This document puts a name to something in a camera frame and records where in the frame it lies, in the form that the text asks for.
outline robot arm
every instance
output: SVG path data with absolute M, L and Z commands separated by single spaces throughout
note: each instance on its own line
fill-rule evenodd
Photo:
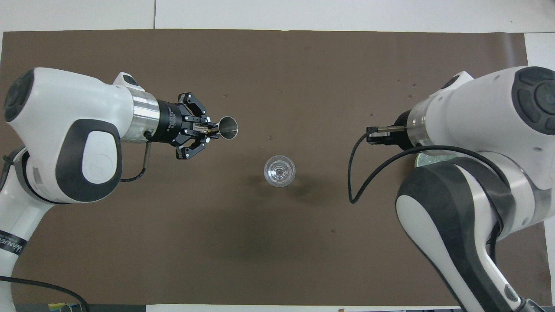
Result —
M 35 68 L 10 87 L 4 116 L 24 148 L 4 160 L 0 183 L 0 275 L 11 276 L 42 216 L 55 204 L 88 203 L 121 180 L 121 142 L 163 142 L 189 159 L 210 139 L 233 139 L 237 123 L 212 123 L 192 93 L 157 100 L 120 73 L 113 84 L 81 74 Z M 0 310 L 14 311 L 0 281 Z
M 555 72 L 539 67 L 477 79 L 462 72 L 367 138 L 403 149 L 469 149 L 505 175 L 502 183 L 483 163 L 455 158 L 416 168 L 397 194 L 403 228 L 466 311 L 541 311 L 516 294 L 486 244 L 555 213 L 554 79 Z

